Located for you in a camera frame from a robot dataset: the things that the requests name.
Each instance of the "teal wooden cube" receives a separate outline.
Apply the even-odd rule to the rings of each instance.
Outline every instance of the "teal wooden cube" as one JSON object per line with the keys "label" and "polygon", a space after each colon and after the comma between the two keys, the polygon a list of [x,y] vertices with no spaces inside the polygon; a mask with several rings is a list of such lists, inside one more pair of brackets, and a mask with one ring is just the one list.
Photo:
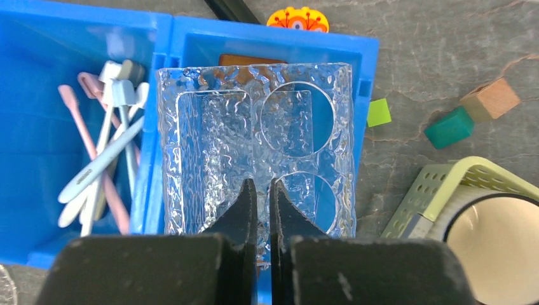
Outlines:
{"label": "teal wooden cube", "polygon": [[436,149],[442,149],[471,136],[474,126],[466,109],[460,106],[427,128],[425,135]]}

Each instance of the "blue plastic bin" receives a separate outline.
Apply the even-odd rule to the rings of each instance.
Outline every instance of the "blue plastic bin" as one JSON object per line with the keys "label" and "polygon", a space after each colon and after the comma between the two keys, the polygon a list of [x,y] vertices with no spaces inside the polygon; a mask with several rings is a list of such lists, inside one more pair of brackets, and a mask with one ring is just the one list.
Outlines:
{"label": "blue plastic bin", "polygon": [[[103,111],[80,89],[79,72],[98,74],[106,60],[126,58],[146,66],[151,84],[146,106],[131,231],[164,232],[162,153],[157,131],[155,70],[217,65],[223,53],[288,63],[347,62],[353,66],[354,158],[359,166],[378,54],[376,39],[277,29],[262,25],[176,17],[159,13],[18,0],[0,3],[2,82],[0,128],[0,262],[48,268],[80,226],[59,229],[57,196],[88,163],[87,153],[57,86],[76,89],[80,108],[97,138]],[[331,117],[315,124],[327,125]],[[129,203],[125,162],[117,188]],[[110,215],[96,233],[118,233]],[[269,301],[269,274],[261,274],[261,302]]]}
{"label": "blue plastic bin", "polygon": [[[79,72],[99,74],[104,62],[129,58],[146,66],[155,96],[155,69],[165,66],[173,18],[41,1],[0,3],[0,262],[48,268],[78,237],[78,221],[60,229],[57,196],[88,163],[88,154],[57,87],[71,85],[94,139],[104,116],[77,82]],[[149,103],[150,113],[155,102]],[[130,204],[124,159],[115,182]],[[94,227],[118,234],[111,215]]]}
{"label": "blue plastic bin", "polygon": [[[277,29],[262,25],[239,24],[218,20],[176,17],[167,63],[171,67],[218,65],[223,53],[272,58],[292,63],[346,62],[353,67],[353,97],[356,171],[359,166],[371,100],[378,40],[366,37]],[[139,169],[139,193],[132,208],[133,233],[164,232],[162,151],[157,130],[157,115],[146,112],[144,146]],[[332,124],[332,114],[313,122]],[[271,303],[271,276],[262,272],[259,278],[259,302]]]}

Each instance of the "white mug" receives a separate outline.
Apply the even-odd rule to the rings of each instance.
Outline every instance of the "white mug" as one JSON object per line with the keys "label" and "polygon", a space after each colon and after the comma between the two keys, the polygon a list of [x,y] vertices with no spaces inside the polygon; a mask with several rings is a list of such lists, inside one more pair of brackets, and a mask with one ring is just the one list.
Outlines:
{"label": "white mug", "polygon": [[[470,201],[473,192],[480,196]],[[538,302],[539,202],[518,194],[459,187],[447,207],[453,211],[442,211],[440,216],[445,216],[427,237],[447,242],[475,298],[488,305]]]}

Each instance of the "gray stone surface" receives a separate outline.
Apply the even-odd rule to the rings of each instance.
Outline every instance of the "gray stone surface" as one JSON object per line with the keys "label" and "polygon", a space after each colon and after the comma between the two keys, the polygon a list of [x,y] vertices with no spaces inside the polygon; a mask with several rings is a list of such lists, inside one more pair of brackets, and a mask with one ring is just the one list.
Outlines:
{"label": "gray stone surface", "polygon": [[[203,0],[72,0],[215,18]],[[325,13],[332,32],[381,40],[373,99],[391,124],[365,135],[357,186],[358,236],[379,235],[426,164],[483,156],[539,185],[539,3],[510,0],[246,0],[260,20],[286,6]],[[477,85],[505,76],[523,103],[462,142],[436,150],[423,134]],[[20,304],[41,271],[10,268]]]}

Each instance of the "orange flower toy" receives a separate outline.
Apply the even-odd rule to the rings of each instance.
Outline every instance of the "orange flower toy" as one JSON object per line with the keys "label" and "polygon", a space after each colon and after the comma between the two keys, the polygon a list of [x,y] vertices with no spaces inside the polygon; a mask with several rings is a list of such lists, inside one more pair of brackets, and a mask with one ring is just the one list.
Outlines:
{"label": "orange flower toy", "polygon": [[308,7],[297,10],[290,6],[284,10],[278,10],[269,17],[266,25],[294,30],[329,32],[329,22],[324,14]]}

